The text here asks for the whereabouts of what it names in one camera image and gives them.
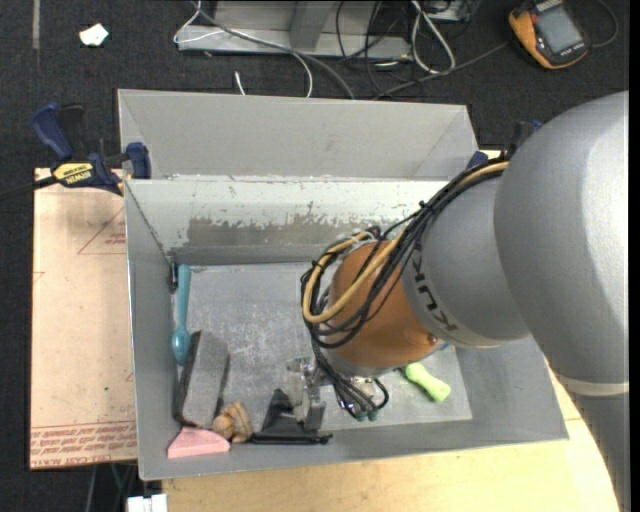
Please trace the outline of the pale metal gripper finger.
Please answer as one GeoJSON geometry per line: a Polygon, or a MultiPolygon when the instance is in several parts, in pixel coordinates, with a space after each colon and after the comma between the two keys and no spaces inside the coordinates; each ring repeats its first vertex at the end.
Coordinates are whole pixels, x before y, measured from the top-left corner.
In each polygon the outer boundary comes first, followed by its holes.
{"type": "Polygon", "coordinates": [[[285,364],[288,396],[302,396],[315,387],[316,365],[311,357],[303,356],[290,359],[285,364]]]}
{"type": "Polygon", "coordinates": [[[321,398],[320,389],[306,388],[302,398],[302,425],[305,432],[321,428],[325,409],[326,403],[321,398]]]}

